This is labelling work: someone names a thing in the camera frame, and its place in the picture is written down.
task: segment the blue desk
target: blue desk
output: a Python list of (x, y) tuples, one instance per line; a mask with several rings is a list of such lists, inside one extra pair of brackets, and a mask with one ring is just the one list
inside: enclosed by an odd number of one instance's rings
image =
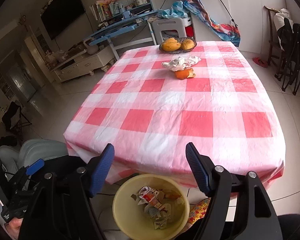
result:
[(112, 51), (113, 51), (113, 53), (114, 53), (114, 56), (117, 60), (119, 59), (119, 55), (116, 51), (117, 49), (121, 49), (121, 48), (124, 48), (124, 47), (132, 46), (132, 45), (140, 44), (140, 43), (144, 43), (144, 42), (149, 42), (149, 41), (153, 41), (153, 43), (155, 45), (157, 45), (157, 43), (155, 41), (155, 37), (154, 37), (154, 34), (153, 34), (151, 24), (149, 22), (147, 22), (147, 24), (149, 26), (151, 38), (145, 38), (145, 39), (141, 39), (141, 40), (137, 40), (137, 41), (132, 41), (132, 42), (128, 42), (128, 43), (125, 43), (125, 44), (122, 44), (122, 45), (118, 45), (118, 46), (114, 46), (112, 41), (111, 41), (111, 38), (113, 38), (113, 37), (119, 36), (123, 33), (133, 31), (136, 28), (140, 27), (138, 24), (136, 24), (137, 19), (141, 19), (141, 18), (144, 18), (144, 17), (149, 18), (149, 16), (151, 14), (156, 14), (156, 13), (157, 13), (157, 11), (151, 11), (151, 12), (135, 15), (135, 16), (130, 17), (129, 19), (121, 20), (121, 21), (116, 22), (114, 24), (111, 24), (111, 25), (109, 25), (109, 26), (107, 26), (107, 27), (105, 27), (101, 30), (98, 30), (95, 33), (93, 33), (92, 35), (88, 36), (88, 37), (93, 37), (95, 39), (94, 41), (92, 41), (90, 43), (90, 45), (92, 46), (92, 45), (95, 45), (95, 44), (98, 44), (102, 41), (107, 40), (110, 47), (111, 47), (111, 49), (112, 49)]

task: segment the screw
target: screw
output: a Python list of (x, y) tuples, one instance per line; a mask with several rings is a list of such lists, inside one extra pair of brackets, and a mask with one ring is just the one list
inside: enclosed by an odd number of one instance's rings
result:
[(52, 173), (51, 172), (48, 172), (44, 175), (44, 178), (45, 179), (51, 179), (52, 178)]
[(84, 173), (86, 171), (85, 167), (79, 167), (77, 168), (77, 173)]
[(222, 166), (220, 166), (220, 165), (215, 166), (214, 169), (215, 169), (217, 172), (223, 172), (223, 171), (225, 170), (225, 169), (224, 169)]
[(257, 174), (254, 171), (249, 171), (249, 176), (254, 179), (257, 177)]

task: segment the table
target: table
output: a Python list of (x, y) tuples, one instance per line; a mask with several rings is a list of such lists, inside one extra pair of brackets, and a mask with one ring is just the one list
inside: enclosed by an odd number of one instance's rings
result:
[(119, 60), (119, 58), (120, 58), (117, 53), (117, 49), (122, 49), (122, 48), (125, 48), (128, 46), (132, 46), (132, 45), (136, 45), (136, 44), (140, 44), (140, 43), (144, 43), (144, 42), (149, 42), (149, 41), (153, 41), (153, 43), (155, 45), (157, 45), (150, 22), (147, 22), (147, 24), (148, 24), (149, 31), (151, 34), (151, 38), (144, 38), (144, 39), (140, 39), (140, 40), (136, 40), (136, 41), (131, 41), (131, 42), (127, 42), (125, 44), (121, 44), (118, 46), (114, 46), (111, 41), (111, 38), (113, 38), (113, 37), (119, 36), (123, 33), (133, 31), (136, 28), (141, 27), (142, 25), (134, 24), (134, 22), (136, 22), (138, 19), (148, 19), (150, 17), (150, 15), (153, 15), (156, 13), (157, 13), (157, 11), (154, 10), (154, 11), (134, 15), (128, 19), (121, 20), (121, 21), (111, 24), (101, 30), (98, 30), (89, 36), (89, 37), (95, 38), (95, 40), (92, 41), (90, 43), (90, 45), (92, 46), (92, 45), (95, 45), (102, 41), (107, 40), (110, 45), (110, 48), (112, 49), (112, 52), (114, 53), (116, 60)]
[(229, 172), (257, 172), (264, 183), (282, 176), (285, 141), (259, 78), (230, 42), (202, 41), (183, 57), (198, 56), (196, 77), (178, 80), (161, 63), (179, 55), (158, 46), (132, 49), (107, 72), (64, 133), (70, 155), (85, 162), (107, 143), (115, 148), (106, 179), (135, 172), (197, 184), (185, 156), (199, 153)]

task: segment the blue gripper pad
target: blue gripper pad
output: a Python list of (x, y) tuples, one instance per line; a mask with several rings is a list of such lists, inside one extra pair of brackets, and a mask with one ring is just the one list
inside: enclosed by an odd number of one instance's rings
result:
[(89, 192), (92, 196), (101, 191), (114, 159), (114, 147), (108, 143), (100, 156), (100, 161), (91, 175)]
[(44, 160), (39, 159), (35, 163), (31, 164), (27, 170), (26, 170), (26, 175), (31, 176), (35, 174), (39, 169), (41, 169), (44, 166)]
[(200, 161), (200, 154), (191, 142), (186, 145), (186, 158), (200, 191), (210, 195), (211, 188), (209, 187), (208, 173)]

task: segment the colorful bag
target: colorful bag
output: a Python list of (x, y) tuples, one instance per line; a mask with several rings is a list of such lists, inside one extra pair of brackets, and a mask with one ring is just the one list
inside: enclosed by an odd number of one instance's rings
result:
[(237, 26), (217, 24), (210, 18), (200, 0), (185, 0), (183, 6), (204, 22), (222, 41), (231, 41), (239, 47), (240, 33)]

